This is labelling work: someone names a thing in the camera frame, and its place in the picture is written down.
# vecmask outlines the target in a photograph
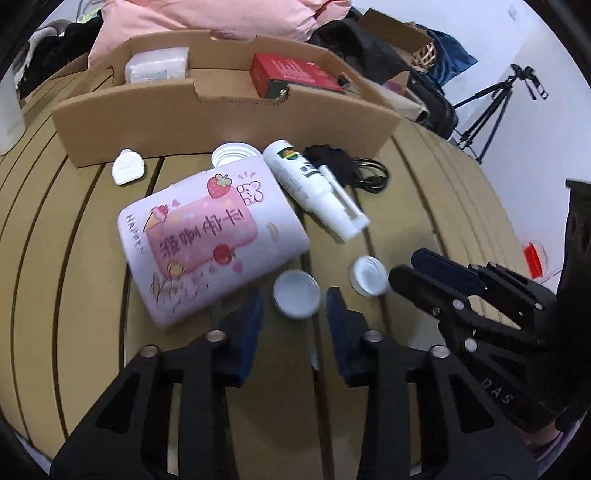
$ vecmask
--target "tripod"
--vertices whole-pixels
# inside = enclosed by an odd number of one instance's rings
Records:
[[[472,126],[461,134],[460,140],[458,140],[456,143],[456,145],[460,147],[461,150],[469,148],[472,151],[472,153],[474,153],[474,155],[476,155],[476,153],[472,149],[472,144],[474,143],[476,136],[478,135],[478,133],[480,133],[485,124],[495,114],[498,108],[501,107],[501,111],[495,121],[495,125],[492,127],[492,131],[488,137],[488,140],[486,140],[486,143],[482,148],[482,152],[480,152],[480,155],[476,157],[476,161],[479,164],[482,163],[482,157],[484,157],[486,151],[488,150],[488,147],[491,146],[492,139],[495,136],[497,129],[499,128],[499,124],[501,123],[505,111],[507,110],[507,105],[509,104],[511,95],[513,95],[513,84],[516,80],[522,80],[523,82],[525,82],[525,86],[527,87],[532,100],[536,100],[536,97],[533,90],[527,83],[527,80],[530,80],[534,84],[535,91],[538,92],[538,95],[542,100],[546,100],[548,98],[548,93],[546,93],[544,87],[542,87],[540,81],[538,80],[538,77],[535,76],[535,71],[532,67],[525,67],[524,69],[522,69],[519,65],[512,63],[511,68],[513,69],[514,74],[509,75],[509,77],[503,82],[491,85],[490,87],[481,90],[475,95],[472,95],[470,98],[467,98],[463,102],[460,102],[457,105],[453,106],[454,109],[456,109],[463,105],[466,105],[467,103],[470,103],[473,100],[476,100],[477,98],[481,98],[485,95],[488,95],[489,93],[492,93],[492,103],[486,108],[483,114],[480,117],[478,117],[478,119],[476,119]]]

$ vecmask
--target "cardboard box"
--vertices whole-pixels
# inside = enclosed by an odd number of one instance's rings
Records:
[[[433,43],[433,39],[422,30],[389,17],[382,12],[370,8],[359,19],[359,25],[366,28],[380,40],[392,45],[397,52],[402,50],[406,55],[402,59],[410,65],[413,53]]]
[[[407,88],[408,72],[401,72],[383,85],[367,80],[390,103],[391,108],[413,122],[421,122],[429,115],[425,103]]]
[[[133,54],[178,46],[189,47],[186,79],[125,85],[125,65]],[[343,74],[362,99],[300,85],[280,98],[261,99],[249,74],[256,53],[313,61],[333,77]],[[113,72],[113,86],[92,92],[105,70]],[[123,148],[147,158],[209,153],[229,141],[263,150],[281,138],[299,150],[330,144],[371,158],[401,120],[332,52],[282,38],[217,40],[207,30],[144,35],[121,44],[82,77],[53,112],[77,167],[113,161]]]

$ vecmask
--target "red box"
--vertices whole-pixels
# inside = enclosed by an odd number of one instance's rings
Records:
[[[251,77],[256,91],[262,98],[281,96],[290,83],[339,93],[345,91],[334,78],[312,61],[268,53],[255,54],[252,59]]]

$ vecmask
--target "pink cushion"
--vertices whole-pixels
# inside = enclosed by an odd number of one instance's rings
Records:
[[[341,20],[351,0],[105,0],[104,24],[89,67],[131,37],[182,28],[205,28],[220,38],[257,34],[306,41],[314,30]]]

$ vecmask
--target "white wall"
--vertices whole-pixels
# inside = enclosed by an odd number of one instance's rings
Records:
[[[495,83],[519,52],[536,21],[522,0],[353,0],[361,11],[372,7],[402,22],[414,21],[454,36],[478,63],[458,75],[443,90],[452,103]],[[516,20],[509,15],[513,7]],[[457,111],[460,124],[478,102]]]
[[[537,240],[543,245],[552,275],[563,262],[569,211],[564,181],[591,182],[591,89],[542,20],[536,22],[514,63],[532,66],[549,97],[534,102],[522,82],[515,84],[482,167],[522,244]],[[484,140],[477,138],[477,152]],[[555,288],[557,281],[558,276],[548,280],[547,286]]]

